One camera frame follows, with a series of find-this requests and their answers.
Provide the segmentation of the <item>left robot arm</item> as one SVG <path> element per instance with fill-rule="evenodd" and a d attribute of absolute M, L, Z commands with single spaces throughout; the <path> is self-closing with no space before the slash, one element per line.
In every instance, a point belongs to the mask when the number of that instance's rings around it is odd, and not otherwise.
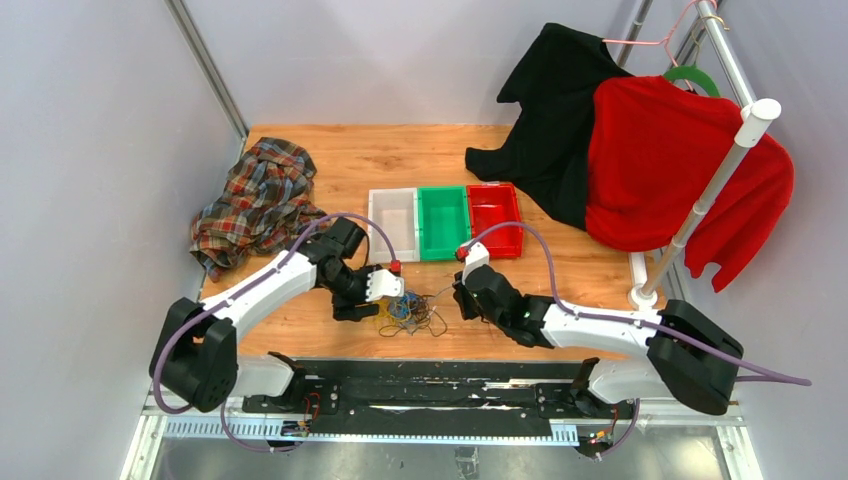
<path fill-rule="evenodd" d="M 333 317 L 359 321 L 378 301 L 404 291 L 397 254 L 387 266 L 347 265 L 367 234 L 361 216 L 335 213 L 311 221 L 276 257 L 246 280 L 202 301 L 176 300 L 167 310 L 149 365 L 152 396 L 168 414 L 208 413 L 232 395 L 264 395 L 283 413 L 298 411 L 306 386 L 286 357 L 242 357 L 238 346 L 262 320 L 316 288 L 332 295 Z"/>

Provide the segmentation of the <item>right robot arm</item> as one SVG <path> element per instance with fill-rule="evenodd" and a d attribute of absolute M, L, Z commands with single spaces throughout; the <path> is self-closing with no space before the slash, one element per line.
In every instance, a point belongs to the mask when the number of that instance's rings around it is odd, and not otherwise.
<path fill-rule="evenodd" d="M 622 311 L 522 294 L 491 266 L 455 274 L 453 298 L 463 319 L 481 318 L 528 347 L 588 348 L 622 361 L 584 360 L 571 390 L 574 408 L 594 417 L 630 399 L 673 398 L 709 415 L 726 413 L 742 345 L 693 305 L 670 300 L 660 310 Z"/>

